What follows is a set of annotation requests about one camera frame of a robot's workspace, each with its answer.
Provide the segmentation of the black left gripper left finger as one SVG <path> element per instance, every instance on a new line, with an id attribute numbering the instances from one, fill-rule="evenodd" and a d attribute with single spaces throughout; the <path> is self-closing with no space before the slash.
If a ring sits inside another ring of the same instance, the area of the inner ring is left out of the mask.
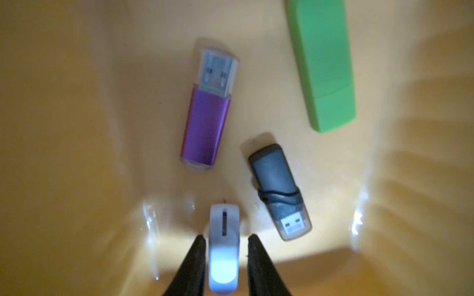
<path id="1" fill-rule="evenodd" d="M 203 296 L 206 274 L 206 240 L 197 235 L 163 296 Z"/>

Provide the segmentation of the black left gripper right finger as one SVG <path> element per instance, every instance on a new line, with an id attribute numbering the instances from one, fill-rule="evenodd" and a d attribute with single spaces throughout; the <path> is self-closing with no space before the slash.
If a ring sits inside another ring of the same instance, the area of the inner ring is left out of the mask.
<path id="1" fill-rule="evenodd" d="M 247 270 L 250 296 L 291 296 L 256 234 L 248 238 Z"/>

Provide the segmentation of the white usb flash drive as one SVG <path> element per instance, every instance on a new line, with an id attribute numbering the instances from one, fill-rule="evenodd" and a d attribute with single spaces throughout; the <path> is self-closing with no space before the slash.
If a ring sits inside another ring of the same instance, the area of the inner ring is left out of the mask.
<path id="1" fill-rule="evenodd" d="M 239 277 L 240 210 L 219 203 L 211 207 L 208 281 L 211 291 L 227 296 L 236 291 Z"/>

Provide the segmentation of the dark grey usb flash drive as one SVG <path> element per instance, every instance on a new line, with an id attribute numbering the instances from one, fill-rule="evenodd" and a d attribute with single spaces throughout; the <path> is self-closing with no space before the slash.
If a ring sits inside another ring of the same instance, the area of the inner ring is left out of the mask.
<path id="1" fill-rule="evenodd" d="M 248 157 L 248 163 L 258 196 L 280 237 L 292 241 L 309 233 L 312 223 L 281 146 L 271 144 L 259 149 Z"/>

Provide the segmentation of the purple usb flash drive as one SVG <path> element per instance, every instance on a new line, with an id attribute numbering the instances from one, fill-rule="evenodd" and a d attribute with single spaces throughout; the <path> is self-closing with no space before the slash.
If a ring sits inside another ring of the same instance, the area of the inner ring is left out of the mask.
<path id="1" fill-rule="evenodd" d="M 239 66 L 237 56 L 218 48 L 200 50 L 180 158 L 192 170 L 214 167 Z"/>

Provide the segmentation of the yellow plastic storage box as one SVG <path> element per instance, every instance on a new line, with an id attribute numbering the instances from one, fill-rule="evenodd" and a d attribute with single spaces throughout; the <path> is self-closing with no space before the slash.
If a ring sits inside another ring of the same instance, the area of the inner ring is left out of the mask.
<path id="1" fill-rule="evenodd" d="M 286 1 L 1 2 L 1 294 L 160 296 L 241 208 L 295 296 L 474 293 L 474 4 L 347 1 L 357 117 L 308 121 Z M 200 50 L 239 59 L 214 167 L 181 146 Z M 248 157 L 284 151 L 284 241 Z"/>

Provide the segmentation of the green usb flash drive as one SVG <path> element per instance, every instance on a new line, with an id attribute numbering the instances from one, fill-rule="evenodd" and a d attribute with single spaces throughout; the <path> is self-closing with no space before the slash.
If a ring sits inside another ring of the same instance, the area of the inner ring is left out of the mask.
<path id="1" fill-rule="evenodd" d="M 286 12 L 311 127 L 336 130 L 356 117 L 344 1 L 287 1 Z"/>

